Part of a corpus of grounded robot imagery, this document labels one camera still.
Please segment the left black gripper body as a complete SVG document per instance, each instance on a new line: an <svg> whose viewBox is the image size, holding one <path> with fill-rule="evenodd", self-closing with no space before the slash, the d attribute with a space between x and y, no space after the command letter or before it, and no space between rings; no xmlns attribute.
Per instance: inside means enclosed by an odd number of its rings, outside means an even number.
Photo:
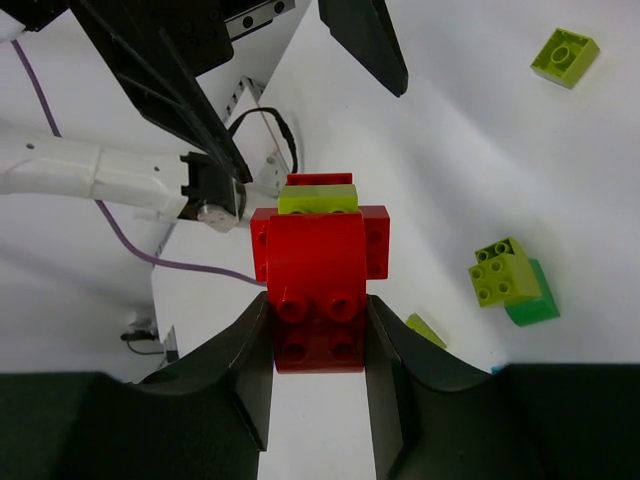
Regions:
<svg viewBox="0 0 640 480"><path fill-rule="evenodd" d="M199 76L233 57L232 43L295 9L295 1L143 1L138 22L162 28L193 74ZM95 20L79 1L3 1L1 10L26 31L38 32L68 10L91 33Z"/></svg>

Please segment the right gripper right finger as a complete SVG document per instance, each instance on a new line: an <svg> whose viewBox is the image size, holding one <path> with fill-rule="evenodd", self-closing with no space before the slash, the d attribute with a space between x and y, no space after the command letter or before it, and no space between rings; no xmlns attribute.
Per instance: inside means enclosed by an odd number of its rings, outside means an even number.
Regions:
<svg viewBox="0 0 640 480"><path fill-rule="evenodd" d="M482 371L367 300L365 374L380 479L635 479L634 364Z"/></svg>

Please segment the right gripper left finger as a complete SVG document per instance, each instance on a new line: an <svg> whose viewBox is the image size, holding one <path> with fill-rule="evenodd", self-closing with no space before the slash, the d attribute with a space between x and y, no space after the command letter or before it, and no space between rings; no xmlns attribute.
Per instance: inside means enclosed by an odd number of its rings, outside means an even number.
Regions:
<svg viewBox="0 0 640 480"><path fill-rule="evenodd" d="M139 383L101 372L1 378L5 479L253 479L267 448L270 312L239 318Z"/></svg>

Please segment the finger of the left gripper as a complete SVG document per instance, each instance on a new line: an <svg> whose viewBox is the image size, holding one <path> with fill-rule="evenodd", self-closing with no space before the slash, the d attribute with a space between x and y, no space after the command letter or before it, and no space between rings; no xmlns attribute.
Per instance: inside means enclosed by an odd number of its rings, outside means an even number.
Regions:
<svg viewBox="0 0 640 480"><path fill-rule="evenodd" d="M319 0L319 16L331 36L396 97L409 73L383 0Z"/></svg>
<svg viewBox="0 0 640 480"><path fill-rule="evenodd" d="M138 22L143 1L79 1L98 30L87 34L138 112L207 154L235 180L252 176L223 122L168 34Z"/></svg>

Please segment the red lime lego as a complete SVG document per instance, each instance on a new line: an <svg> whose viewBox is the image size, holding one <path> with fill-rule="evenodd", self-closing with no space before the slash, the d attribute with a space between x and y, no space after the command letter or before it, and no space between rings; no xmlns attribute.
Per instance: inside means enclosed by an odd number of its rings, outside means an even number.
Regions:
<svg viewBox="0 0 640 480"><path fill-rule="evenodd" d="M291 174L276 206L254 211L250 232L277 371L362 370L367 283L389 271L386 207L361 204L349 173Z"/></svg>

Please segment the small lime lego brick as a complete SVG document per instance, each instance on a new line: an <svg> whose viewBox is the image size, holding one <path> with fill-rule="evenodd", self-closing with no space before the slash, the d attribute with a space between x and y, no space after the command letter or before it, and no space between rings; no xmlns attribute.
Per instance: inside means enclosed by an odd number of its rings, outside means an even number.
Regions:
<svg viewBox="0 0 640 480"><path fill-rule="evenodd" d="M557 28L530 67L541 78L573 89L599 54L593 38Z"/></svg>

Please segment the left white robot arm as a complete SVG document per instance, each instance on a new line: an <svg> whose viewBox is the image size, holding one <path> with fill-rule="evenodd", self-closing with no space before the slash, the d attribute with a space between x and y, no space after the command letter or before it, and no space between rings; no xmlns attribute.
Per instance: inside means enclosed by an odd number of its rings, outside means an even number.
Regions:
<svg viewBox="0 0 640 480"><path fill-rule="evenodd" d="M135 109L190 149L145 155L41 136L1 125L1 191L130 205L173 222L233 228L253 182L198 77L227 62L233 44L291 11L291 1L5 1L17 25L1 36L38 32L64 13L79 22Z"/></svg>

